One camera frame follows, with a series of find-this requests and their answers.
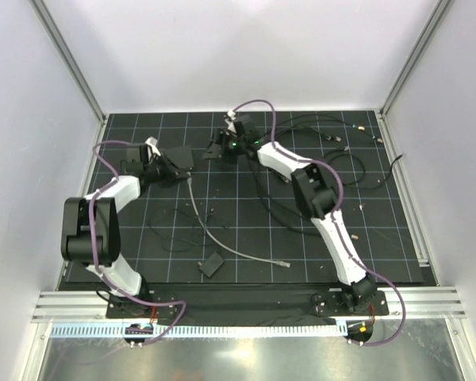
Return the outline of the black network switch box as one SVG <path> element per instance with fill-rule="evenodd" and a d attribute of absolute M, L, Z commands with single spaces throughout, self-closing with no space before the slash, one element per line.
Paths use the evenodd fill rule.
<path fill-rule="evenodd" d="M 189 146 L 165 148 L 162 153 L 165 159 L 180 171 L 191 171 L 194 167 L 193 154 Z"/>

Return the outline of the black ethernet cable pulled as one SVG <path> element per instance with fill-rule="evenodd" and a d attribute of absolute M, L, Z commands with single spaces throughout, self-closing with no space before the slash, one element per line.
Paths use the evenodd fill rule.
<path fill-rule="evenodd" d="M 287 133 L 294 133 L 294 132 L 315 133 L 319 135 L 321 139 L 324 139 L 324 140 L 335 141 L 335 142 L 342 141 L 341 137 L 329 135 L 327 133 L 320 131 L 317 127 L 312 127 L 308 125 L 294 125 L 294 126 L 286 127 L 283 129 L 279 129 L 276 131 L 275 136 L 280 137 L 281 135 L 284 135 Z"/>

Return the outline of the thick black cable lifted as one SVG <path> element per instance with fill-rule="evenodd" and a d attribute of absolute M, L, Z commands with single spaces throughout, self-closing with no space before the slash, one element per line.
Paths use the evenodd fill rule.
<path fill-rule="evenodd" d="M 355 125 L 355 124 L 347 123 L 328 113 L 302 114 L 302 115 L 291 117 L 284 121 L 278 122 L 276 125 L 275 133 L 279 129 L 283 129 L 283 128 L 294 126 L 294 125 L 308 125 L 308 126 L 317 127 L 318 129 L 320 129 L 320 127 L 323 125 L 324 122 L 340 123 L 344 127 L 350 127 L 350 128 L 352 128 L 351 127 L 352 125 Z"/>

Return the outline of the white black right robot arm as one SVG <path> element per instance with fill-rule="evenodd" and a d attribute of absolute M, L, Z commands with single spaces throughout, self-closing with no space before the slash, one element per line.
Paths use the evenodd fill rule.
<path fill-rule="evenodd" d="M 326 163 L 283 147 L 274 133 L 261 137 L 248 115 L 237 117 L 230 112 L 225 116 L 225 124 L 213 134 L 203 158 L 235 163 L 238 156 L 245 156 L 287 179 L 300 214 L 314 225 L 333 260 L 342 288 L 343 308 L 350 314 L 371 312 L 378 288 L 344 224 L 340 208 L 343 184 L 338 179 L 336 186 L 331 187 L 324 180 L 324 169 L 334 178 L 338 177 L 336 171 Z"/>

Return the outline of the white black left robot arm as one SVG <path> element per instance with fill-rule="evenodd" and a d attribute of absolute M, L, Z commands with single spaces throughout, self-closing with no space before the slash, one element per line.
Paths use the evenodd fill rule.
<path fill-rule="evenodd" d="M 189 178 L 194 167 L 191 148 L 158 148 L 157 140 L 131 144 L 125 149 L 120 167 L 101 155 L 113 177 L 104 186 L 63 205 L 61 255 L 95 274 L 112 295 L 125 300 L 125 309 L 135 318 L 149 314 L 153 306 L 147 281 L 132 269 L 121 253 L 118 214 L 156 183 L 170 186 Z"/>

